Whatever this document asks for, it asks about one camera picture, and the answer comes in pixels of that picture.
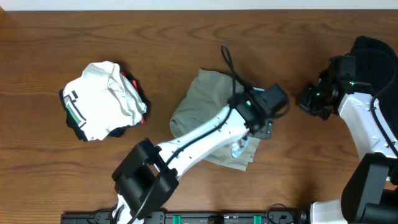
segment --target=white wall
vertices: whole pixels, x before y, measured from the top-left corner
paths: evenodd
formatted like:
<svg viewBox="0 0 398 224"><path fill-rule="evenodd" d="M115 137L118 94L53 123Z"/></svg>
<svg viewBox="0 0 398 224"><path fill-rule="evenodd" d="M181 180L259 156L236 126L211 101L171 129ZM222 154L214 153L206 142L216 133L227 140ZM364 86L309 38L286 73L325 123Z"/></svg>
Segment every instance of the white wall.
<svg viewBox="0 0 398 224"><path fill-rule="evenodd" d="M5 11L398 9L398 0L0 0Z"/></svg>

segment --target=green-gray fabric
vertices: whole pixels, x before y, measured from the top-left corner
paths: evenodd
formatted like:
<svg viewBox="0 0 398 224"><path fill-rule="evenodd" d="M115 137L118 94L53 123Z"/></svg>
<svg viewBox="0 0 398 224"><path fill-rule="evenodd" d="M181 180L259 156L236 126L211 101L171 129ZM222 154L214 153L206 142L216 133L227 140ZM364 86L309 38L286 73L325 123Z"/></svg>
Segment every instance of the green-gray fabric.
<svg viewBox="0 0 398 224"><path fill-rule="evenodd" d="M240 91L243 91L243 86L236 82L236 92ZM174 137L180 137L216 116L227 105L231 95L231 77L219 72L199 70L187 96L170 120L170 129ZM248 163L253 161L259 141L260 139L251 138L248 147L238 158L233 159L231 148L225 146L209 155L206 160L221 166L246 170Z"/></svg>

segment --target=wooden table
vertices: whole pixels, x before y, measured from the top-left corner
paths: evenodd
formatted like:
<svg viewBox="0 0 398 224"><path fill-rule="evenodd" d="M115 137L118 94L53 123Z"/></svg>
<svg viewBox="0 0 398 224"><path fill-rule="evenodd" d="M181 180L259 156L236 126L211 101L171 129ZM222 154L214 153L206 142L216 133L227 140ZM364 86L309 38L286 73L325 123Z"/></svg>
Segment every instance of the wooden table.
<svg viewBox="0 0 398 224"><path fill-rule="evenodd" d="M64 211L113 206L111 173L141 139L172 138L169 119L199 68L279 83L292 102L334 55L368 35L398 50L397 11L7 12L0 17L0 223L58 223ZM58 91L90 62L122 60L152 101L146 124L83 142L65 124ZM343 120L291 106L246 172L200 162L169 210L308 208L339 198L358 165Z"/></svg>

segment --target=folded clothing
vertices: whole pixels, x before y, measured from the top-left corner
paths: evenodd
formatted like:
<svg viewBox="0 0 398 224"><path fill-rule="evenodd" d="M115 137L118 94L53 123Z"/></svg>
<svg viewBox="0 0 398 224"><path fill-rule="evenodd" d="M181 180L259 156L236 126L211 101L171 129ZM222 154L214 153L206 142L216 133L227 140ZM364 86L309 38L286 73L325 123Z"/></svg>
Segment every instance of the folded clothing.
<svg viewBox="0 0 398 224"><path fill-rule="evenodd" d="M68 126L79 139L92 141L109 134L119 137L124 129L143 123L147 105L134 84L116 63L89 64L60 92Z"/></svg>
<svg viewBox="0 0 398 224"><path fill-rule="evenodd" d="M236 82L236 92L244 87ZM179 104L170 119L170 129L175 138L183 136L216 116L232 96L231 77L214 71L199 70L192 81L187 96ZM205 160L239 170L246 170L253 161L260 139L249 138L243 151L232 152L232 146L224 146Z"/></svg>

